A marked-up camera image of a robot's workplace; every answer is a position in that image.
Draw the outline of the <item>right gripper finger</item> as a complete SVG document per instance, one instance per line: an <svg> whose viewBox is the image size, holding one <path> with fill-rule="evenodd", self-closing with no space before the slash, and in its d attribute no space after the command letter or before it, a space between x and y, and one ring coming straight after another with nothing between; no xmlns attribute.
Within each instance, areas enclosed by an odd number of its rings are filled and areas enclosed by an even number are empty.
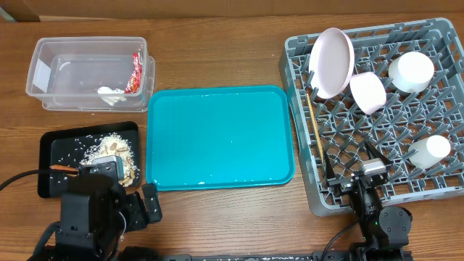
<svg viewBox="0 0 464 261"><path fill-rule="evenodd" d="M334 181L336 180L336 174L332 168L330 163L329 156L325 151L323 151L323 162L324 162L324 175L327 181Z"/></svg>
<svg viewBox="0 0 464 261"><path fill-rule="evenodd" d="M370 160L379 159L387 167L392 165L392 161L385 157L379 150L377 150L371 142L365 142L365 150Z"/></svg>

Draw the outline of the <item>rice and peanut scraps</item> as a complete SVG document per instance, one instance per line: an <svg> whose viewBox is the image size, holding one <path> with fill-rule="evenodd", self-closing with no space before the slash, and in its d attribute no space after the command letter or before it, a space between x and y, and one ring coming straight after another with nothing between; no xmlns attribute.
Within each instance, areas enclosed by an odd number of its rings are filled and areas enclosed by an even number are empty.
<svg viewBox="0 0 464 261"><path fill-rule="evenodd" d="M128 140L115 133L100 138L96 145L87 148L79 166L91 165L92 160L109 155L119 156L123 160L124 179L120 181L122 186L131 187L140 184L141 171L135 164L135 153Z"/></svg>

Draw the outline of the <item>orange carrot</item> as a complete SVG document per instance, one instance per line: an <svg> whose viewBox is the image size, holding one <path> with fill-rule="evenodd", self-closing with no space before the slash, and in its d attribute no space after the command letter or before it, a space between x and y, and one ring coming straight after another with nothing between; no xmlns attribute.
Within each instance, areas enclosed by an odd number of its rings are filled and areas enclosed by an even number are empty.
<svg viewBox="0 0 464 261"><path fill-rule="evenodd" d="M77 175L79 173L79 170L77 168L63 165L51 165L49 168L53 171L63 172L70 175Z"/></svg>

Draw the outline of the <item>small white cup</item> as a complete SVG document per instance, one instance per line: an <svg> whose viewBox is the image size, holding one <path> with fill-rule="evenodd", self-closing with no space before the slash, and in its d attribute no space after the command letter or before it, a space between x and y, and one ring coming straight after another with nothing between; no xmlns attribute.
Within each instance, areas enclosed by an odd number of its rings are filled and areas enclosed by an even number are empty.
<svg viewBox="0 0 464 261"><path fill-rule="evenodd" d="M419 168L428 169L448 156L451 145L447 138L435 135L411 144L409 152L416 153L409 157L411 163Z"/></svg>

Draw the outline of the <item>pink bowl with food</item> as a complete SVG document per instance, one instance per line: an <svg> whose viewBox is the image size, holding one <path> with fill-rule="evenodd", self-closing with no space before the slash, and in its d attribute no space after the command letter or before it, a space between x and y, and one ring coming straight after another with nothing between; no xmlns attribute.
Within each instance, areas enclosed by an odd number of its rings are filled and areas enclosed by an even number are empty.
<svg viewBox="0 0 464 261"><path fill-rule="evenodd" d="M353 75L349 84L356 104L365 114L371 115L385 105L386 92L374 72Z"/></svg>

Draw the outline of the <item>white tissue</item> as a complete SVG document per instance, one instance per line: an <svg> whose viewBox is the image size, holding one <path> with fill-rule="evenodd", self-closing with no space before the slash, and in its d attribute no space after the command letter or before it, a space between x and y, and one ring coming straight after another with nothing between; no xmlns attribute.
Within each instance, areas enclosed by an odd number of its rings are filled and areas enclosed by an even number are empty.
<svg viewBox="0 0 464 261"><path fill-rule="evenodd" d="M105 103L111 107L113 107L118 102L125 102L127 100L124 97L124 90L119 88L102 86L97 89L97 94Z"/></svg>

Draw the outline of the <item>wooden chopstick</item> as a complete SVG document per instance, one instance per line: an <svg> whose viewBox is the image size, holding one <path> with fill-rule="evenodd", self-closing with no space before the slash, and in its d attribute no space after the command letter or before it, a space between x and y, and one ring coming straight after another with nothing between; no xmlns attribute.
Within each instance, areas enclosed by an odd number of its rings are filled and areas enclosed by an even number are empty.
<svg viewBox="0 0 464 261"><path fill-rule="evenodd" d="M319 152L319 155L320 155L320 158L321 158L321 164L324 165L324 163L325 163L324 156L323 156L324 151L323 151L322 143L320 141L320 134L318 132L318 124L316 122L315 114L314 114L314 111L313 111L313 108L312 108L312 102L310 100L310 95L308 93L306 93L305 96L306 96L309 111L310 111L312 129L313 129L314 134L315 134L315 139L316 139L317 146L318 146L318 152Z"/></svg>

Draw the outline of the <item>large white bowl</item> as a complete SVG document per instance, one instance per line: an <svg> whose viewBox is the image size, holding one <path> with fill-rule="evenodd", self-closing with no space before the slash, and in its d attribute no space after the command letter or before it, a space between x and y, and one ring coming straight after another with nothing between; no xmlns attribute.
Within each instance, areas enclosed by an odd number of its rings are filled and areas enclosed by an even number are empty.
<svg viewBox="0 0 464 261"><path fill-rule="evenodd" d="M393 85L402 92L425 90L434 76L434 63L425 54L411 51L395 59L388 69Z"/></svg>

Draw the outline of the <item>red snack wrapper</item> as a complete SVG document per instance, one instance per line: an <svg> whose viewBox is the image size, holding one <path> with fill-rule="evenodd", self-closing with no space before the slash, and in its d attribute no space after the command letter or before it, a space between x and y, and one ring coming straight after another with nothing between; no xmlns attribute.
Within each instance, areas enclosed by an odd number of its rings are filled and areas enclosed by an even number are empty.
<svg viewBox="0 0 464 261"><path fill-rule="evenodd" d="M138 90L141 87L141 76L142 76L143 69L142 69L142 60L141 60L140 53L133 54L133 65L134 65L134 70L124 90L125 94L134 94L138 92Z"/></svg>

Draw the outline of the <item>pink round plate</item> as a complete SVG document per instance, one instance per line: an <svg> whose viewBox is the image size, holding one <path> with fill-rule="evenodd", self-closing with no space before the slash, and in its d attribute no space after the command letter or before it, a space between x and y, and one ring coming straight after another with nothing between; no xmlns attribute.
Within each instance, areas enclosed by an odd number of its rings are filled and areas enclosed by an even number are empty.
<svg viewBox="0 0 464 261"><path fill-rule="evenodd" d="M314 43L308 65L314 72L310 85L318 89L317 96L331 99L340 94L352 77L354 63L354 47L348 35L338 28L324 30Z"/></svg>

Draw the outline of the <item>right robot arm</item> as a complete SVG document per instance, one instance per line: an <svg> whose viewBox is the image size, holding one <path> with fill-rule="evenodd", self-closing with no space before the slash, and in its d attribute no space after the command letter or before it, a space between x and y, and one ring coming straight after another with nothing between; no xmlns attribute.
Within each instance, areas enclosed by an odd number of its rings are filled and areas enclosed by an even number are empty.
<svg viewBox="0 0 464 261"><path fill-rule="evenodd" d="M356 220L339 231L326 245L318 260L412 260L408 234L413 216L404 207L382 205L377 188L387 182L392 161L370 142L365 142L369 160L349 178L337 178L327 153L323 154L324 176L336 196L348 196ZM360 227L363 241L353 243L345 252L332 251L332 244L355 225Z"/></svg>

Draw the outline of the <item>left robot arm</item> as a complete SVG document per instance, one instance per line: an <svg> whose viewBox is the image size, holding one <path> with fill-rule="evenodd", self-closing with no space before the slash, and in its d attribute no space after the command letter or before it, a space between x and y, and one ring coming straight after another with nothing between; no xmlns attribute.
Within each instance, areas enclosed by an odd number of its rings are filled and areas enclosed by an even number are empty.
<svg viewBox="0 0 464 261"><path fill-rule="evenodd" d="M162 219L153 183L141 192L127 194L119 184L115 167L51 166L36 171L48 177L68 178L61 194L60 219L43 232L32 260L159 260L155 250L127 246L120 251L125 233L140 231Z"/></svg>

